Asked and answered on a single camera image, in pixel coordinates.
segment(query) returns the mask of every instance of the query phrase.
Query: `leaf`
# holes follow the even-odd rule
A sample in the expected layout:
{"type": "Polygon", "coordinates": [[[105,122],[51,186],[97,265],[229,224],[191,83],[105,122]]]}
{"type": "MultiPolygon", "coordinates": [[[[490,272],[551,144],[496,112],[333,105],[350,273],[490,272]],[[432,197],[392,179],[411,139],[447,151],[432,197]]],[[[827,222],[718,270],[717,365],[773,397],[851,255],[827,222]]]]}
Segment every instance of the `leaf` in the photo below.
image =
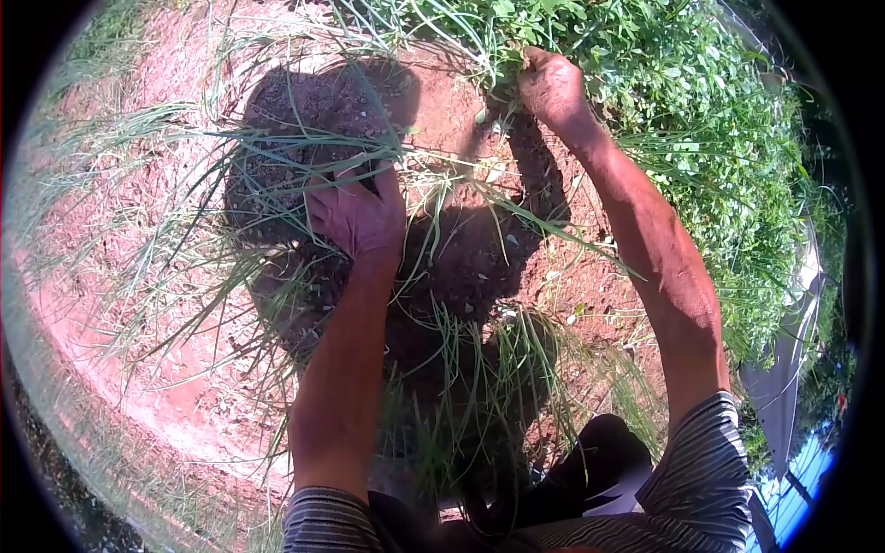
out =
{"type": "Polygon", "coordinates": [[[498,177],[504,174],[504,171],[507,170],[507,165],[504,163],[498,162],[496,163],[491,170],[489,171],[489,176],[486,177],[486,182],[495,182],[498,177]]]}
{"type": "Polygon", "coordinates": [[[510,0],[497,0],[493,5],[492,9],[495,10],[495,14],[499,17],[507,17],[511,13],[516,11],[516,8],[513,6],[513,2],[510,0]]]}
{"type": "Polygon", "coordinates": [[[476,112],[476,115],[473,116],[473,122],[477,125],[482,125],[486,122],[486,116],[489,115],[489,108],[483,106],[481,110],[476,112]]]}

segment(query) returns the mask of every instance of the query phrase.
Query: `ground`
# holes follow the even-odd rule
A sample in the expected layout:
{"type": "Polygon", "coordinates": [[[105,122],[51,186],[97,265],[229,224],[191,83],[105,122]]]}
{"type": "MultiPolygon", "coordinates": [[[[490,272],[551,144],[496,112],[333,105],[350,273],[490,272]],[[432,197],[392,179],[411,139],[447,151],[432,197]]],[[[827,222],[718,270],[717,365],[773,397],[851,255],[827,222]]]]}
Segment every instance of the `ground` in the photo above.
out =
{"type": "MultiPolygon", "coordinates": [[[[320,6],[308,4],[304,9],[304,13],[288,15],[291,12],[285,5],[249,3],[238,6],[236,13],[323,16],[320,6]]],[[[212,89],[211,69],[219,47],[217,35],[207,32],[210,17],[207,10],[194,8],[185,15],[167,9],[152,18],[145,38],[153,43],[131,76],[132,94],[122,100],[124,111],[205,99],[212,89]]],[[[262,25],[259,19],[240,23],[242,28],[253,29],[262,25]]],[[[293,46],[317,50],[314,40],[293,46]]],[[[488,358],[496,358],[500,347],[489,339],[489,325],[504,317],[502,305],[518,303],[536,308],[583,343],[622,348],[662,397],[657,345],[642,302],[623,270],[575,241],[544,235],[512,212],[490,207],[477,188],[468,185],[471,180],[488,183],[538,219],[570,222],[570,233],[617,257],[617,244],[593,183],[574,156],[531,116],[487,99],[464,76],[464,60],[442,46],[415,42],[397,58],[398,63],[347,66],[340,58],[311,54],[301,57],[300,66],[270,63],[257,73],[242,71],[235,63],[222,65],[220,77],[225,86],[216,117],[189,111],[182,124],[211,130],[265,129],[267,140],[260,149],[274,155],[282,152],[295,164],[340,161],[358,153],[352,145],[286,150],[286,137],[302,127],[369,141],[395,135],[408,154],[399,166],[403,175],[429,166],[448,172],[452,186],[437,200],[439,204],[423,201],[430,189],[404,176],[412,219],[395,287],[397,301],[387,324],[388,375],[422,366],[440,349],[443,338],[417,322],[434,312],[435,303],[443,303],[459,319],[483,329],[481,351],[488,358]],[[367,92],[366,82],[376,94],[367,92]],[[425,239],[437,232],[438,243],[429,256],[425,239]]],[[[64,111],[87,117],[97,110],[96,86],[106,83],[69,89],[64,111]]],[[[291,165],[270,163],[266,153],[241,151],[235,154],[241,163],[219,184],[223,194],[212,200],[214,212],[223,218],[219,220],[241,231],[238,248],[246,252],[264,249],[265,268],[256,279],[230,290],[223,307],[199,318],[214,287],[223,280],[219,273],[236,265],[234,261],[221,268],[221,264],[190,268],[187,279],[170,288],[180,299],[165,305],[151,324],[145,323],[141,339],[125,348],[116,343],[116,355],[96,354],[96,346],[108,346],[109,332],[137,314],[133,307],[140,301],[137,294],[108,301],[117,275],[126,273],[151,229],[180,201],[181,183],[193,182],[195,169],[215,159],[216,142],[212,136],[195,135],[169,142],[164,149],[152,147],[144,152],[145,163],[127,173],[121,185],[103,188],[102,193],[81,202],[76,194],[58,202],[45,218],[51,229],[45,246],[71,252],[96,237],[100,246],[74,270],[40,282],[30,300],[35,316],[65,359],[66,370],[88,381],[108,404],[118,405],[119,415],[135,421],[169,457],[199,463],[190,470],[207,482],[213,495],[236,489],[255,503],[264,501],[266,494],[268,501],[280,504],[289,492],[288,457],[280,453],[266,471],[261,462],[268,451],[284,452],[280,428],[297,384],[292,372],[278,379],[279,373],[271,369],[309,353],[350,269],[345,257],[329,255],[303,230],[283,219],[264,220],[268,208],[254,199],[249,187],[257,183],[275,194],[278,207],[297,209],[301,194],[291,191],[292,183],[303,175],[295,174],[291,165]],[[94,228],[118,216],[121,206],[131,210],[137,223],[98,234],[94,228]],[[309,280],[316,286],[311,285],[306,296],[283,293],[286,299],[281,308],[273,298],[306,265],[309,280]],[[99,306],[104,310],[101,317],[96,316],[99,306]],[[163,340],[169,329],[193,318],[197,319],[189,339],[167,348],[163,340]],[[272,339],[253,347],[266,324],[274,330],[272,339]],[[133,359],[140,362],[128,363],[133,359]]],[[[368,163],[363,168],[373,170],[368,163]]],[[[112,181],[112,170],[104,173],[98,179],[99,188],[102,179],[112,181]]],[[[217,230],[215,224],[194,232],[211,236],[217,230]]],[[[27,252],[21,251],[19,260],[26,258],[27,252]]],[[[471,366],[471,355],[475,352],[460,354],[460,366],[471,366]]],[[[445,386],[438,368],[442,362],[437,357],[405,379],[406,390],[419,399],[422,412],[433,412],[445,386]]],[[[579,372],[562,377],[571,396],[594,398],[588,400],[593,412],[612,408],[608,388],[600,388],[600,382],[579,372]]],[[[453,388],[451,393],[469,390],[453,388]]],[[[524,449],[535,452],[532,460],[549,465],[553,459],[547,458],[550,447],[546,442],[554,430],[549,422],[535,421],[536,415],[520,414],[513,421],[526,441],[524,449]]],[[[655,422],[658,428],[666,428],[665,420],[655,422]]]]}

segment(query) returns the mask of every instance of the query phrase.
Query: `skin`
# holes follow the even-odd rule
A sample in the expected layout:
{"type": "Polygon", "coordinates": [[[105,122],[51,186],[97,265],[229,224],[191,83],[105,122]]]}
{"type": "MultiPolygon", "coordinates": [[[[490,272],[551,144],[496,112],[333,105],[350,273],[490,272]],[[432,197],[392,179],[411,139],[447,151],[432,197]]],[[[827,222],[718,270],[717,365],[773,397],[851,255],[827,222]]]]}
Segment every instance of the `skin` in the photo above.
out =
{"type": "MultiPolygon", "coordinates": [[[[526,48],[524,57],[523,103],[579,159],[622,260],[644,278],[630,277],[658,338],[672,432],[692,407],[729,390],[719,302],[704,261],[673,208],[596,121],[581,70],[537,48],[526,48]]],[[[363,501],[381,400],[384,320],[405,230],[396,173],[390,165],[381,169],[378,196],[351,172],[335,176],[338,186],[304,194],[313,229],[354,263],[289,413],[295,490],[327,486],[363,501]]]]}

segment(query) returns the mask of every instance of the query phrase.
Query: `grass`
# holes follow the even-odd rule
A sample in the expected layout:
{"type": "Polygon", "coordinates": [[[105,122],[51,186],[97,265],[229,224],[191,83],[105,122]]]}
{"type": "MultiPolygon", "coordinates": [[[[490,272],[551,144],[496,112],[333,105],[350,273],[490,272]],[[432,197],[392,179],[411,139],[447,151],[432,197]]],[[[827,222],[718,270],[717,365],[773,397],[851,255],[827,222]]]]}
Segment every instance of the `grass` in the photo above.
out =
{"type": "MultiPolygon", "coordinates": [[[[129,9],[115,5],[123,12],[129,9]]],[[[408,166],[418,168],[405,169],[400,177],[412,219],[419,210],[438,219],[441,199],[464,180],[452,175],[463,171],[440,173],[429,163],[432,152],[405,148],[398,141],[355,139],[304,125],[286,135],[269,136],[262,129],[235,125],[226,119],[221,105],[235,94],[236,84],[262,74],[273,60],[296,64],[305,55],[305,44],[321,44],[326,52],[349,58],[386,56],[425,35],[463,51],[475,62],[473,77],[491,95],[504,98],[513,93],[522,45],[562,51],[575,61],[587,75],[589,94],[609,114],[606,123],[615,140],[647,171],[695,239],[720,294],[723,334],[733,359],[756,356],[771,339],[783,313],[781,299],[793,268],[799,216],[818,209],[825,191],[809,184],[800,164],[796,95],[790,89],[770,92],[762,87],[753,58],[715,19],[713,3],[631,0],[582,6],[559,0],[481,0],[456,8],[445,0],[357,0],[335,6],[331,20],[300,26],[214,14],[212,32],[219,46],[198,103],[173,102],[123,113],[109,102],[105,112],[90,120],[59,121],[50,126],[57,137],[53,159],[22,173],[22,180],[37,192],[35,197],[18,198],[16,220],[4,222],[14,225],[19,238],[15,244],[7,242],[4,250],[27,250],[24,266],[35,282],[58,278],[59,272],[87,272],[106,283],[90,325],[108,339],[104,355],[125,361],[124,380],[137,374],[146,388],[166,389],[223,367],[237,367],[257,383],[248,398],[239,400],[243,408],[279,423],[266,438],[261,431],[267,444],[263,470],[285,460],[284,403],[279,397],[291,393],[291,377],[306,359],[282,351],[277,334],[279,325],[285,324],[284,308],[293,297],[309,294],[316,283],[307,278],[310,267],[298,267],[294,278],[268,299],[272,308],[259,313],[248,288],[268,260],[286,246],[257,246],[248,240],[249,232],[277,220],[326,248],[329,256],[340,255],[311,232],[304,208],[290,207],[285,199],[293,190],[303,189],[312,175],[344,168],[347,162],[306,165],[283,154],[338,144],[360,148],[368,159],[411,160],[408,166]],[[261,29],[247,30],[244,23],[261,29]],[[123,185],[153,158],[182,150],[193,153],[189,170],[169,182],[152,202],[104,199],[119,200],[123,185]],[[280,167],[293,172],[285,188],[258,185],[256,174],[280,167]],[[247,213],[253,219],[241,228],[229,224],[229,209],[221,197],[234,177],[259,206],[247,213]],[[105,211],[94,226],[84,227],[82,243],[59,251],[45,240],[59,221],[97,205],[105,211]],[[120,233],[134,236],[140,247],[118,266],[94,264],[93,256],[104,240],[120,233]],[[158,378],[160,362],[177,346],[216,331],[217,355],[201,373],[174,382],[158,378]],[[235,341],[236,348],[220,353],[219,344],[228,341],[235,341]]],[[[130,43],[137,45],[139,39],[115,34],[114,21],[118,19],[91,27],[75,55],[99,65],[110,63],[106,59],[125,58],[130,43]]],[[[116,66],[120,71],[127,67],[116,66]]],[[[86,79],[92,73],[78,74],[86,79]]],[[[41,136],[49,132],[47,128],[34,127],[41,136]]],[[[463,164],[450,159],[446,163],[463,164]]],[[[493,186],[475,181],[467,185],[539,235],[575,242],[582,252],[595,252],[620,264],[611,257],[611,249],[584,237],[579,227],[538,219],[493,186]]],[[[431,228],[423,244],[425,260],[445,247],[438,221],[431,228]]],[[[395,300],[426,276],[420,261],[407,268],[408,276],[396,284],[395,300]]],[[[442,495],[464,476],[465,466],[495,456],[496,444],[481,439],[487,429],[515,425],[528,430],[533,417],[515,419],[515,411],[529,411],[535,419],[550,422],[560,436],[557,447],[568,449],[576,428],[595,414],[586,396],[577,396],[564,380],[564,371],[573,369],[585,373],[589,381],[607,381],[612,409],[650,446],[655,458],[660,456],[663,427],[656,415],[664,406],[623,351],[581,343],[567,326],[538,310],[507,309],[512,315],[489,328],[460,320],[444,304],[437,304],[433,317],[417,321],[442,337],[436,356],[442,360],[444,380],[447,387],[467,385],[471,393],[465,403],[443,394],[435,412],[416,409],[401,383],[408,371],[420,366],[398,367],[400,372],[389,383],[379,432],[382,450],[409,458],[426,495],[442,495]],[[541,339],[539,329],[552,336],[552,344],[541,339]],[[497,359],[482,355],[486,336],[493,336],[499,346],[497,359]],[[469,372],[457,362],[465,350],[475,353],[476,365],[469,372]],[[555,362],[550,351],[557,353],[555,362]],[[532,367],[528,376],[527,363],[532,367]],[[525,386],[536,388],[523,394],[525,386]]],[[[637,334],[630,342],[649,339],[637,334]]],[[[512,458],[518,456],[518,451],[513,452],[512,458]]],[[[151,497],[168,502],[155,506],[157,512],[174,513],[190,528],[208,524],[199,513],[201,502],[209,501],[204,495],[173,493],[156,482],[139,485],[151,497]]],[[[272,527],[279,514],[268,507],[264,516],[255,523],[261,532],[272,527]]],[[[226,536],[218,538],[223,542],[235,539],[222,529],[213,532],[226,536]]]]}

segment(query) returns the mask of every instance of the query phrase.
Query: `small leaf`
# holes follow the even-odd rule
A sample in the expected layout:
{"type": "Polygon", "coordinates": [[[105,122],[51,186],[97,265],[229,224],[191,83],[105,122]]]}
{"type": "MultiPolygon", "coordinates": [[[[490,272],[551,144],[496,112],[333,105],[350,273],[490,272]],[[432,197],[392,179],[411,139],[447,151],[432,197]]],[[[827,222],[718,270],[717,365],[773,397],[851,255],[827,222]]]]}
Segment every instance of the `small leaf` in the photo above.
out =
{"type": "Polygon", "coordinates": [[[501,162],[496,163],[489,171],[489,176],[486,177],[486,182],[495,182],[506,170],[507,165],[501,162]]]}
{"type": "Polygon", "coordinates": [[[482,125],[486,122],[486,116],[489,115],[489,108],[482,106],[482,109],[476,112],[476,115],[473,116],[473,122],[477,125],[482,125]]]}

